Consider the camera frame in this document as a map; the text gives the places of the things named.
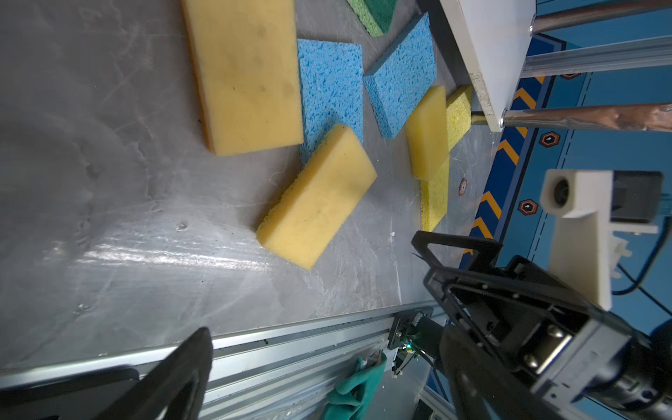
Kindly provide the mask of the blue sponge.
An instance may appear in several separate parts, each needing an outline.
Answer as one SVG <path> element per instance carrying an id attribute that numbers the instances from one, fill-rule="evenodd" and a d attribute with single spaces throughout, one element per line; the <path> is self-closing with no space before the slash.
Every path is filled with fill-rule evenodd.
<path id="1" fill-rule="evenodd" d="M 437 79 L 430 16 L 409 22 L 363 77 L 379 131 L 395 138 Z"/>
<path id="2" fill-rule="evenodd" d="M 306 165 L 335 124 L 363 135 L 363 49 L 352 43 L 297 41 L 304 143 L 299 146 Z"/>

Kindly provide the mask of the green rubber glove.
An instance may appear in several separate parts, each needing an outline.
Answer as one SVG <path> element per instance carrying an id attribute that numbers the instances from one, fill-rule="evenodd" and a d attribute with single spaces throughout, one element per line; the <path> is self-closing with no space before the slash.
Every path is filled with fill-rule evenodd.
<path id="1" fill-rule="evenodd" d="M 358 358 L 353 373 L 340 381 L 327 395 L 321 414 L 325 420 L 363 419 L 383 379 L 387 356 L 383 351 L 371 358 Z"/>

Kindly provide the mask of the white two-tier shelf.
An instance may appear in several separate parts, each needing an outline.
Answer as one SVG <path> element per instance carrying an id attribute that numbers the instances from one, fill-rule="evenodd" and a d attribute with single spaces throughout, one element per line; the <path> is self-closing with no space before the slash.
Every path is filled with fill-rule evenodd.
<path id="1" fill-rule="evenodd" d="M 522 78 L 668 66 L 669 36 L 527 55 L 533 36 L 670 8 L 669 1 L 604 1 L 537 15 L 533 1 L 443 1 L 447 19 L 488 127 L 586 131 L 671 130 L 670 103 L 514 111 Z"/>

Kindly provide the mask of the small circuit board right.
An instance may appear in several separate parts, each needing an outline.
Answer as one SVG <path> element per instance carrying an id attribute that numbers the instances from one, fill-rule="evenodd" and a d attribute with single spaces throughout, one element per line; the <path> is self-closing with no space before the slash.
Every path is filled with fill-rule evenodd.
<path id="1" fill-rule="evenodd" d="M 437 372 L 444 372 L 439 351 L 444 327 L 432 319 L 432 314 L 433 309 L 425 306 L 395 315 L 388 335 L 388 349 L 405 352 L 406 355 L 393 362 L 393 376 L 400 376 L 411 360 L 418 357 Z"/>

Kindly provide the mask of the thick yellow sponge centre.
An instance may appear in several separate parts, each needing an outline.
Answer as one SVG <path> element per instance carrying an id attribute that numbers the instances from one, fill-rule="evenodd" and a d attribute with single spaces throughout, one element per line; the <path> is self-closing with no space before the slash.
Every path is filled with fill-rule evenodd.
<path id="1" fill-rule="evenodd" d="M 449 156 L 444 86 L 429 88 L 404 130 L 413 176 L 417 180 L 432 180 Z"/>

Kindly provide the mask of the yellow-green sponge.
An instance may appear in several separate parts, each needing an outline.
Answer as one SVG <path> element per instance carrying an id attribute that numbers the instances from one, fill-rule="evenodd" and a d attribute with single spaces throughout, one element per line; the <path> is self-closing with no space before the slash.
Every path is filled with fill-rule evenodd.
<path id="1" fill-rule="evenodd" d="M 421 229 L 432 232 L 446 216 L 448 208 L 448 189 L 450 177 L 450 159 L 429 181 L 420 182 Z"/>
<path id="2" fill-rule="evenodd" d="M 446 127 L 449 150 L 471 129 L 472 100 L 474 88 L 469 86 L 459 87 L 446 100 Z"/>

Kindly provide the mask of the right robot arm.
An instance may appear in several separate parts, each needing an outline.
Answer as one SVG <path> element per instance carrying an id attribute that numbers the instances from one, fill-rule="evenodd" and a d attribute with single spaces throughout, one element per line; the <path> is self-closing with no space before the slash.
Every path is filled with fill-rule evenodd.
<path id="1" fill-rule="evenodd" d="M 579 419 L 593 399 L 627 419 L 671 416 L 671 325 L 652 335 L 498 241 L 419 231 L 425 288 L 448 316 L 435 357 L 461 419 Z"/>

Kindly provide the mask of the yellow foam sponge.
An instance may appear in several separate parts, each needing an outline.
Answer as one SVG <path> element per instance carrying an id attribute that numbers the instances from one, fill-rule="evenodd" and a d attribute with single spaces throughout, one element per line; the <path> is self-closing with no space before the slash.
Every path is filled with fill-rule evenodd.
<path id="1" fill-rule="evenodd" d="M 210 152 L 302 144 L 295 3 L 185 1 L 182 10 Z"/>
<path id="2" fill-rule="evenodd" d="M 266 215 L 257 229 L 257 241 L 309 271 L 376 178 L 354 130 L 335 124 Z"/>

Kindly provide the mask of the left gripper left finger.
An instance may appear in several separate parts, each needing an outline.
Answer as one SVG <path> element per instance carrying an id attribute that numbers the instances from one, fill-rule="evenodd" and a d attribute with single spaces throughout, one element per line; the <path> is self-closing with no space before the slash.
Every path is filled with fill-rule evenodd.
<path id="1" fill-rule="evenodd" d="M 212 369 L 210 330 L 201 327 L 96 419 L 196 419 Z"/>

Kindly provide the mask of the red round floor sticker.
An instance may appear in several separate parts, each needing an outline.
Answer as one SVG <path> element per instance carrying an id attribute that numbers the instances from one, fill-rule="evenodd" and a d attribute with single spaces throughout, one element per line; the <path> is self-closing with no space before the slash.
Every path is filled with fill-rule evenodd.
<path id="1" fill-rule="evenodd" d="M 460 181 L 460 185 L 458 186 L 458 195 L 459 196 L 463 196 L 466 193 L 465 191 L 467 190 L 467 185 L 468 185 L 467 179 L 462 178 L 462 180 Z"/>

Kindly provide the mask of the yellow foam sponge left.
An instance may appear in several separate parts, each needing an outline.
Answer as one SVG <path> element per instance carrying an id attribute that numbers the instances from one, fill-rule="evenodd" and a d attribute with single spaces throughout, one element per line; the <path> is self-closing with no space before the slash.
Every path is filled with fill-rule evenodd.
<path id="1" fill-rule="evenodd" d="M 210 152 L 302 144 L 295 3 L 185 1 L 182 10 Z"/>

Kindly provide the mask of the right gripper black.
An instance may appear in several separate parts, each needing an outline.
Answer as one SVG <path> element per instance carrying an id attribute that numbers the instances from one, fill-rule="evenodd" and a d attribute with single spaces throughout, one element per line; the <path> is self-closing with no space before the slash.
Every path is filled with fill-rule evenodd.
<path id="1" fill-rule="evenodd" d="M 418 231 L 411 240 L 432 269 L 423 280 L 446 313 L 486 341 L 514 372 L 556 404 L 589 396 L 615 410 L 646 405 L 646 342 L 533 262 L 495 267 L 494 239 Z M 445 268 L 429 249 L 472 250 L 467 269 Z"/>

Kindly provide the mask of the yellow foam sponge middle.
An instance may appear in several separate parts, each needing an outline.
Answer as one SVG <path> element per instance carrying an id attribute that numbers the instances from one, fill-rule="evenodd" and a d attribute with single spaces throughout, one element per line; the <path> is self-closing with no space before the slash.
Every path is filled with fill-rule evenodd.
<path id="1" fill-rule="evenodd" d="M 257 241 L 309 271 L 376 178 L 354 130 L 335 124 L 266 215 L 257 229 Z"/>

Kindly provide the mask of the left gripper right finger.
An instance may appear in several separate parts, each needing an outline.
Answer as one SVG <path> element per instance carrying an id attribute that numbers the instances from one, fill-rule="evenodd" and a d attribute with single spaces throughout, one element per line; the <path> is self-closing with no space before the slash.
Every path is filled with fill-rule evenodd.
<path id="1" fill-rule="evenodd" d="M 445 327 L 440 359 L 459 419 L 529 419 L 527 390 L 458 327 Z"/>

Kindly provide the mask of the green scouring sponge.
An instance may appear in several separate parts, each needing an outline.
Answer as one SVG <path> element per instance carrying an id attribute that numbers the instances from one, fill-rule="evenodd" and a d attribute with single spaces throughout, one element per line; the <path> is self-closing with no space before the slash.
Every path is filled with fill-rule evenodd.
<path id="1" fill-rule="evenodd" d="M 348 0 L 360 22 L 372 37 L 381 37 L 390 29 L 397 0 Z"/>

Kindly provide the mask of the yellow-green sponge lower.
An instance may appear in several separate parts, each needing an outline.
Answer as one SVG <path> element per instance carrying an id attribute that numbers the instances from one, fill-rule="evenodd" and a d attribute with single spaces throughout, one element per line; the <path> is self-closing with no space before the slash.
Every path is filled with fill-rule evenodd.
<path id="1" fill-rule="evenodd" d="M 450 177 L 450 159 L 429 181 L 420 182 L 421 229 L 432 232 L 446 216 L 448 208 L 448 189 Z"/>

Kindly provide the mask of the blue sponge upper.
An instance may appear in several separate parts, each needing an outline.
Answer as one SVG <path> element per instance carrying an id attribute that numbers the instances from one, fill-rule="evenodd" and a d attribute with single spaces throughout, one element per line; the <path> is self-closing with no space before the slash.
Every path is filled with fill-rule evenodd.
<path id="1" fill-rule="evenodd" d="M 363 77 L 379 131 L 395 138 L 437 79 L 430 16 L 409 22 Z"/>

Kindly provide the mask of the blue sponge lower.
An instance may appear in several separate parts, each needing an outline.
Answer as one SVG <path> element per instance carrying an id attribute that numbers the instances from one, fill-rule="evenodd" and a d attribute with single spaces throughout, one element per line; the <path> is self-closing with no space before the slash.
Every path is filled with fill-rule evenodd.
<path id="1" fill-rule="evenodd" d="M 363 49 L 352 43 L 297 41 L 304 143 L 299 146 L 306 165 L 335 124 L 363 135 Z"/>

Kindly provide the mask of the yellow-green sponge upper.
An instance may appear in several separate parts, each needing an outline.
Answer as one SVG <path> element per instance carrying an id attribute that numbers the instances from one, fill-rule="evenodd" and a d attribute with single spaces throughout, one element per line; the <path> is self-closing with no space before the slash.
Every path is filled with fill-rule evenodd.
<path id="1" fill-rule="evenodd" d="M 472 100 L 474 88 L 469 86 L 459 87 L 446 100 L 446 127 L 449 150 L 471 129 Z"/>

